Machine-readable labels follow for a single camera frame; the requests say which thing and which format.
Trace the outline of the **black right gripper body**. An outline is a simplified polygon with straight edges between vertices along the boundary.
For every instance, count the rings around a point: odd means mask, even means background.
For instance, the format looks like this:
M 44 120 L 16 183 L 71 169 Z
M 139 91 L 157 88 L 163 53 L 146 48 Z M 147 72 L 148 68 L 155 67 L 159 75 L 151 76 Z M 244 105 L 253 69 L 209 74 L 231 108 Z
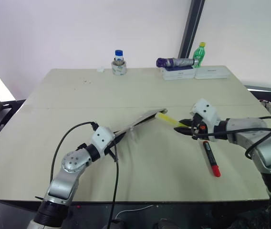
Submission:
M 208 133 L 207 126 L 202 120 L 203 120 L 203 117 L 200 116 L 199 114 L 195 114 L 193 116 L 192 123 L 191 123 L 191 129 L 192 129 L 192 138 L 194 140 L 198 140 L 198 139 L 207 140 L 208 139 L 206 136 L 201 136 L 201 137 L 197 136 L 200 134 L 207 134 Z

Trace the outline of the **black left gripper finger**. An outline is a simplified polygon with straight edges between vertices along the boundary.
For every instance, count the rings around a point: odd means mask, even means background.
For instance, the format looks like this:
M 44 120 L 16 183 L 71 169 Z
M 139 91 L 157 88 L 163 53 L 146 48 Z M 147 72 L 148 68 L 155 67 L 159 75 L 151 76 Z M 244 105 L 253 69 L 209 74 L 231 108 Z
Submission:
M 118 134 L 118 133 L 115 133 L 115 138 L 113 140 L 113 145 L 116 145 L 118 144 L 125 136 L 125 133 L 121 133 L 121 134 Z
M 108 149 L 108 155 L 114 160 L 114 162 L 117 162 L 117 156 L 112 152 L 111 149 Z

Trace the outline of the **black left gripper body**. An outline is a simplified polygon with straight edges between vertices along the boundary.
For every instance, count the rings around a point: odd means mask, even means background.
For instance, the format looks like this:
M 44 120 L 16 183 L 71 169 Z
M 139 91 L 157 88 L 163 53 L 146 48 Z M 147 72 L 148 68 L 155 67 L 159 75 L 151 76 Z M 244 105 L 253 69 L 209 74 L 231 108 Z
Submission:
M 116 156 L 117 149 L 116 149 L 116 141 L 113 140 L 104 150 L 105 155 Z

